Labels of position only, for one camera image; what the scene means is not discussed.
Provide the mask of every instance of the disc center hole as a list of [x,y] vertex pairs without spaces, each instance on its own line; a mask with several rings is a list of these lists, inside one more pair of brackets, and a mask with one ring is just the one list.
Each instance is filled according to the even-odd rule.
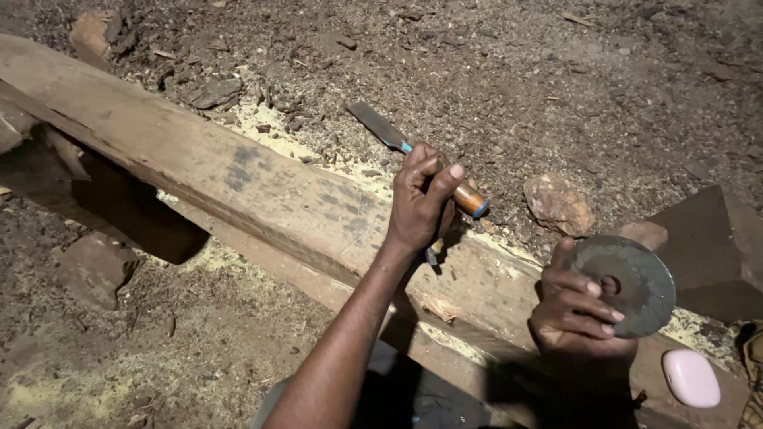
[[605,295],[619,295],[623,287],[615,276],[604,276],[601,278],[601,291]]

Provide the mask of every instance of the round grinding disc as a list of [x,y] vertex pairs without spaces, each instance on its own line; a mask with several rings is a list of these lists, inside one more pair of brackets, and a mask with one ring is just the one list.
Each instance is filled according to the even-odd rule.
[[599,284],[605,276],[620,284],[616,295],[600,297],[625,315],[614,325],[616,337],[647,337],[670,321],[675,306],[673,277],[641,244],[615,235],[593,236],[575,246],[566,264]]

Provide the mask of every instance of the hand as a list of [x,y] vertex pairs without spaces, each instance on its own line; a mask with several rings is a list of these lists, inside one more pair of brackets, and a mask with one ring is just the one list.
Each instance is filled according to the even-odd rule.
[[600,285],[582,273],[563,268],[574,248],[570,237],[562,239],[550,265],[543,270],[541,302],[530,318],[539,348],[576,360],[619,363],[611,369],[627,370],[636,356],[638,340],[615,338],[610,324],[624,316],[599,299],[603,293]]
[[448,230],[456,214],[451,196],[461,184],[464,167],[455,164],[442,168],[443,161],[445,157],[426,143],[419,143],[408,154],[403,169],[394,177],[386,244],[415,254]]

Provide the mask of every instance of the pink earbuds case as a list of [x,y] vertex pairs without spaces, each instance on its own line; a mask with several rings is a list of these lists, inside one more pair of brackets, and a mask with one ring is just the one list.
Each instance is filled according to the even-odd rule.
[[662,369],[681,404],[712,408],[720,403],[718,379],[705,356],[692,349],[670,350],[662,356]]

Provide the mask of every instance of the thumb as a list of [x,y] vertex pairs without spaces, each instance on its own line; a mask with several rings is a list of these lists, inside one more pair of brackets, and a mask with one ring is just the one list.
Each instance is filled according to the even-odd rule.
[[437,173],[437,176],[434,176],[434,179],[432,179],[432,182],[430,183],[429,190],[427,191],[427,204],[433,205],[436,210],[440,210],[443,203],[447,201],[456,191],[456,188],[461,185],[463,179],[464,167],[460,164],[453,164]]

